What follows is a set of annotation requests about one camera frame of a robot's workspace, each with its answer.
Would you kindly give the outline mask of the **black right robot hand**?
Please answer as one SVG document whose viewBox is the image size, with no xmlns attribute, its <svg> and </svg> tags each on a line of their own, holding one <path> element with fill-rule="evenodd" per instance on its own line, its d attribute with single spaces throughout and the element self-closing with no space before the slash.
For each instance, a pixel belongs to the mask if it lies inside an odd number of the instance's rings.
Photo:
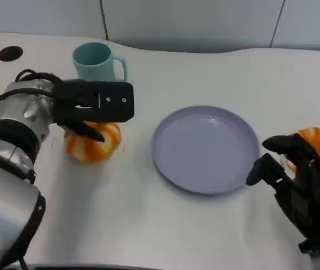
<svg viewBox="0 0 320 270">
<path fill-rule="evenodd" d="M 320 253 L 320 155 L 301 135 L 272 136 L 263 147 L 285 155 L 296 166 L 290 178 L 270 154 L 257 159 L 248 173 L 246 185 L 264 181 L 274 190 L 274 197 L 289 221 L 305 237 L 299 244 L 303 254 Z"/>
</svg>

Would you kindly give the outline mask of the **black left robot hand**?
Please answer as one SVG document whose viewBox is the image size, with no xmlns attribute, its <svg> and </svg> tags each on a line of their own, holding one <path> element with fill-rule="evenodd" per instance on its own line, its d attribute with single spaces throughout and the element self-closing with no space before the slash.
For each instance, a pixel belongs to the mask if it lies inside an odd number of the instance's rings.
<svg viewBox="0 0 320 270">
<path fill-rule="evenodd" d="M 100 132 L 88 126 L 83 121 L 58 121 L 57 125 L 70 134 L 85 137 L 98 142 L 105 142 L 105 138 Z"/>
</svg>

